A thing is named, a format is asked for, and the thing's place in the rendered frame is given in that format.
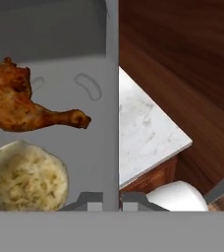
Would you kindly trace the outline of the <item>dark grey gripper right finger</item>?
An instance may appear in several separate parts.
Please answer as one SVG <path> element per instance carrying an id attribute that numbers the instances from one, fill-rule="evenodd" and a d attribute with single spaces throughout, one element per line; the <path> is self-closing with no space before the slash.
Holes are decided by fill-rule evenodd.
<path id="1" fill-rule="evenodd" d="M 121 195 L 121 204 L 123 212 L 148 212 L 164 211 L 166 209 L 150 203 L 142 192 L 127 192 Z"/>

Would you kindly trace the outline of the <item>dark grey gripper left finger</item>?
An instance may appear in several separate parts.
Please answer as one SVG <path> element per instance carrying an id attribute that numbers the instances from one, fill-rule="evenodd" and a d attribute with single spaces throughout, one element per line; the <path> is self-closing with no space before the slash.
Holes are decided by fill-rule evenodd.
<path id="1" fill-rule="evenodd" d="M 103 211 L 103 193 L 82 192 L 76 202 L 63 207 L 62 211 L 101 212 Z"/>

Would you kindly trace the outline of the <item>grey tupperware container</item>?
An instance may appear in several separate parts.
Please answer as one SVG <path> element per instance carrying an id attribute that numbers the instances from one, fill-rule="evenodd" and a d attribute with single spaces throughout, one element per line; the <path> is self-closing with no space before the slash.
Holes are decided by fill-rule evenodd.
<path id="1" fill-rule="evenodd" d="M 115 211 L 119 193 L 119 0 L 0 0 L 0 62 L 30 69 L 34 102 L 49 110 L 77 108 L 86 129 L 51 126 L 0 129 L 0 148 L 24 140 L 67 165 L 67 202 L 101 194 Z"/>

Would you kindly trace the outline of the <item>white round object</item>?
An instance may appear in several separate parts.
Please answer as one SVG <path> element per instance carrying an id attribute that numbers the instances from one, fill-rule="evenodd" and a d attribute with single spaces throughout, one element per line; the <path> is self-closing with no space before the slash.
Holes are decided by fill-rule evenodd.
<path id="1" fill-rule="evenodd" d="M 203 196 L 191 184 L 176 181 L 160 186 L 146 195 L 149 202 L 171 212 L 207 212 Z"/>

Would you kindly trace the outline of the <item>pale mashed potato mound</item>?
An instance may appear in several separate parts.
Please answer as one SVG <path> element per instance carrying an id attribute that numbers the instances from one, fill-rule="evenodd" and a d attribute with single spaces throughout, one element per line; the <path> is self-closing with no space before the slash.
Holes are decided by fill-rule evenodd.
<path id="1" fill-rule="evenodd" d="M 66 164 L 44 148 L 25 141 L 0 148 L 0 211 L 58 211 L 68 191 Z"/>

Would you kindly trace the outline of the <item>grey flat bar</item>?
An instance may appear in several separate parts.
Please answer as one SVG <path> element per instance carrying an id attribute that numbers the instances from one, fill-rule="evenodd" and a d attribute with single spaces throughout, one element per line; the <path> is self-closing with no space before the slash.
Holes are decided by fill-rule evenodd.
<path id="1" fill-rule="evenodd" d="M 207 204 L 211 204 L 224 195 L 224 178 L 217 183 L 203 198 Z"/>

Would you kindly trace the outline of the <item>brown roasted chicken leg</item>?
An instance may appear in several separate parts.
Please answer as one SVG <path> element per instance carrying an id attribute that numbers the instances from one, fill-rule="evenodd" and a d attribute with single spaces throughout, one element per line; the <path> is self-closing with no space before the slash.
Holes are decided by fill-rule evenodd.
<path id="1" fill-rule="evenodd" d="M 28 132 L 54 125 L 86 129 L 91 118 L 79 109 L 53 111 L 32 99 L 30 68 L 10 57 L 0 63 L 0 129 Z"/>

